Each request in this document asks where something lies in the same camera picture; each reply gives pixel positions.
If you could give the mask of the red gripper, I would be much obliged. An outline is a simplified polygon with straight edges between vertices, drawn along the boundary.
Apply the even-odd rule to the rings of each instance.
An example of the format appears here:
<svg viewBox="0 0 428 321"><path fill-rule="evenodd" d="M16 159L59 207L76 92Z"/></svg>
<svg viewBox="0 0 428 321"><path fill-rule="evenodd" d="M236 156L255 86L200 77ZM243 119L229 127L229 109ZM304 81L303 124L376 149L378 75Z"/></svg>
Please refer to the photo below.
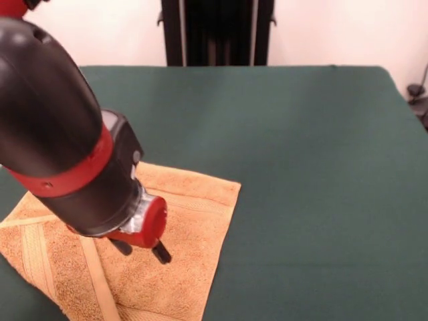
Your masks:
<svg viewBox="0 0 428 321"><path fill-rule="evenodd" d="M162 197L149 195L140 206L141 211L120 229L110 232L113 246L125 256L132 253L132 246L152 249L161 264L168 264L172 257L161 241L167 224L167 203Z"/></svg>

